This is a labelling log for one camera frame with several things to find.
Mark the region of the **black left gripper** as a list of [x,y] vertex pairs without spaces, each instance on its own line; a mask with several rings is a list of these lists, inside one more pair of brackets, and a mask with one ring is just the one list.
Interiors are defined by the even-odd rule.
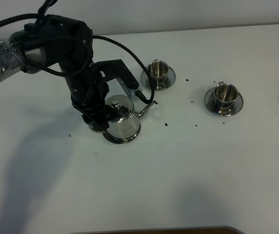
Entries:
[[73,106],[92,130],[104,132],[109,124],[106,119],[105,97],[109,87],[94,63],[75,76],[65,78],[71,92]]

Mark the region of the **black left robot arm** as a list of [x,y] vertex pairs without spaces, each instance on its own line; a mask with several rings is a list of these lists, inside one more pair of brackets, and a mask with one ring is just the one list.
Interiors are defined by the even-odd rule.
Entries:
[[45,71],[63,77],[72,105],[94,130],[108,128],[105,97],[108,85],[93,62],[93,32],[86,23],[56,15],[24,14],[0,21],[36,19],[0,42],[0,83],[16,74]]

